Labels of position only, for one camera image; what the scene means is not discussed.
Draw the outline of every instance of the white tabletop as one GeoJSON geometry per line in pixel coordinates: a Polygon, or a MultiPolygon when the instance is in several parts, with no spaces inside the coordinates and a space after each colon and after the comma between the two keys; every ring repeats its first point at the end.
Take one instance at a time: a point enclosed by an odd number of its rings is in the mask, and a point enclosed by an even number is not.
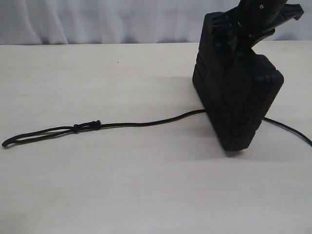
{"type": "MultiPolygon", "coordinates": [[[[0,140],[201,109],[198,44],[0,46],[0,140]]],[[[312,42],[262,42],[285,85],[268,113],[312,137],[312,42]]],[[[0,149],[1,234],[304,234],[312,149],[263,123],[221,150],[205,114],[0,149]]]]}

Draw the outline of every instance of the white backdrop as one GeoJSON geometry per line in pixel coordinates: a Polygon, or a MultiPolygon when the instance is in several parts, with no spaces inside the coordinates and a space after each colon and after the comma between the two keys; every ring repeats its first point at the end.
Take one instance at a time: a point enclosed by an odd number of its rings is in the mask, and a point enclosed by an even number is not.
{"type": "MultiPolygon", "coordinates": [[[[0,0],[0,44],[199,41],[204,15],[239,0],[0,0]]],[[[312,39],[312,0],[305,15],[270,39],[312,39]]]]}

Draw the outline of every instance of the black cable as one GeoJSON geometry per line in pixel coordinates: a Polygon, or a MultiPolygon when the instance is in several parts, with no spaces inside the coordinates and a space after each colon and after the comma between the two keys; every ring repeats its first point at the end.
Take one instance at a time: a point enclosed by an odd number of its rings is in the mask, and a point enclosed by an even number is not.
{"type": "MultiPolygon", "coordinates": [[[[93,122],[88,122],[88,123],[83,123],[83,124],[75,124],[74,126],[63,126],[63,127],[57,127],[57,128],[49,128],[45,129],[42,131],[37,131],[37,132],[32,132],[32,133],[26,133],[26,134],[21,134],[14,136],[10,139],[7,139],[4,143],[2,143],[3,147],[7,147],[10,144],[26,144],[26,143],[31,143],[35,141],[40,141],[40,140],[46,140],[46,139],[51,139],[55,137],[59,137],[61,135],[65,134],[71,134],[71,133],[78,133],[78,132],[84,132],[84,131],[93,131],[93,130],[98,130],[98,129],[103,129],[103,128],[125,128],[125,127],[148,127],[148,126],[155,126],[155,125],[161,125],[165,123],[171,123],[175,122],[178,120],[181,120],[183,118],[201,114],[201,113],[206,113],[206,110],[196,110],[196,111],[190,111],[185,114],[182,114],[180,116],[174,117],[174,118],[169,118],[169,119],[164,119],[164,120],[159,120],[159,121],[153,121],[153,122],[147,122],[147,123],[108,123],[108,124],[101,124],[101,122],[98,121],[93,121],[93,122]]],[[[269,118],[264,118],[266,122],[269,122],[271,124],[277,125],[278,127],[287,129],[288,131],[298,135],[301,137],[303,140],[305,140],[311,147],[312,147],[312,141],[306,137],[303,133],[299,132],[298,130],[291,128],[283,123],[277,122],[275,120],[269,119],[269,118]]]]}

